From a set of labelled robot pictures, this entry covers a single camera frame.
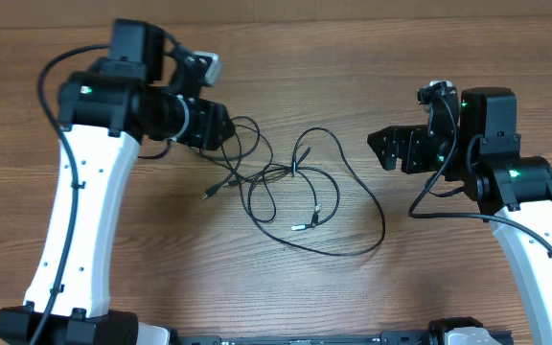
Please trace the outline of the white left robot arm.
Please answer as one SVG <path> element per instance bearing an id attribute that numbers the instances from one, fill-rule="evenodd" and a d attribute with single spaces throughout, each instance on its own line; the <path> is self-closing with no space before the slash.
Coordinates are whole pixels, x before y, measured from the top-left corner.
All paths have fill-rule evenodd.
<path id="1" fill-rule="evenodd" d="M 97 59 L 61 85 L 47 118 L 60 145 L 48 233 L 23 303 L 0 310 L 9 344 L 173 344 L 173 329 L 110 307 L 110 267 L 130 173 L 144 139 L 216 150 L 235 133 L 221 103 L 201 98 L 218 55 L 191 51 L 138 20 L 114 22 Z"/>

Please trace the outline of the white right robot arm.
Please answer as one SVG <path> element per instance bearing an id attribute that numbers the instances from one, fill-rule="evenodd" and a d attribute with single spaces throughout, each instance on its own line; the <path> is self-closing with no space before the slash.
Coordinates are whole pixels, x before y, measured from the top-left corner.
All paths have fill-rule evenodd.
<path id="1" fill-rule="evenodd" d="M 430 178 L 409 207 L 414 219 L 435 219 L 416 208 L 439 178 L 461 182 L 475 213 L 443 212 L 443 219 L 488 223 L 513 272 L 537 344 L 552 344 L 552 167 L 541 156 L 523 157 L 517 132 L 517 97 L 507 87 L 457 91 L 434 81 L 417 91 L 428 119 L 388 126 L 368 135 L 381 166 Z"/>

